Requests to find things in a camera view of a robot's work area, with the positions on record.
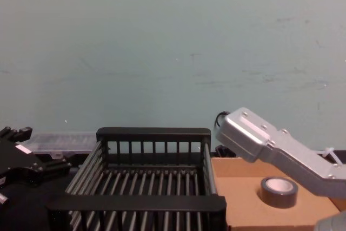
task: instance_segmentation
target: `black cable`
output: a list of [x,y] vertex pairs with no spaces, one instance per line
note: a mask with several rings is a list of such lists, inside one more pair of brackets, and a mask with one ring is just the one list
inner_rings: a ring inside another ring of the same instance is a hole
[[222,112],[218,113],[217,116],[216,116],[215,122],[214,122],[214,127],[216,127],[216,126],[220,127],[220,124],[219,124],[219,122],[218,122],[218,118],[219,118],[220,116],[225,117],[225,116],[227,116],[228,114],[230,114],[228,111],[222,111]]

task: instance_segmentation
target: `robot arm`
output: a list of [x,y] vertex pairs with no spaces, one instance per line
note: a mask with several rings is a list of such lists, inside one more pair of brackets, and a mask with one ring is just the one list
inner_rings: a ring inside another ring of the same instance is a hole
[[[248,162],[260,159],[276,166],[317,196],[346,198],[346,165],[333,164],[277,130],[249,109],[227,115],[216,138]],[[320,221],[315,231],[344,231],[346,213]]]

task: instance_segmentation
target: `black machine part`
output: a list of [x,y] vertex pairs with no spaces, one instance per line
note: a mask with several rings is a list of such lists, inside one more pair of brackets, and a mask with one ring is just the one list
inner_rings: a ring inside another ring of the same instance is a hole
[[42,162],[29,149],[16,143],[28,140],[31,133],[30,127],[19,131],[5,127],[0,131],[0,188],[18,181],[40,184],[69,172],[71,164],[65,159]]

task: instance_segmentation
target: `clear plastic container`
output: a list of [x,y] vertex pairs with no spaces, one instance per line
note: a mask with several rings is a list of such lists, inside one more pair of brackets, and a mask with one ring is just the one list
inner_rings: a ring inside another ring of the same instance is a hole
[[88,154],[96,145],[93,132],[46,132],[35,133],[23,142],[35,154],[49,154],[53,159],[73,154]]

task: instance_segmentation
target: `white zip tie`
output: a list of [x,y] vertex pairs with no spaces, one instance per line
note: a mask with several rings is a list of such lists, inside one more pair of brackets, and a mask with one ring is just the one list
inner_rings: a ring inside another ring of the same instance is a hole
[[323,158],[326,158],[328,154],[334,159],[334,161],[339,165],[342,166],[343,163],[342,161],[336,156],[334,153],[334,148],[333,147],[327,147],[324,151],[317,151],[318,154],[322,154]]

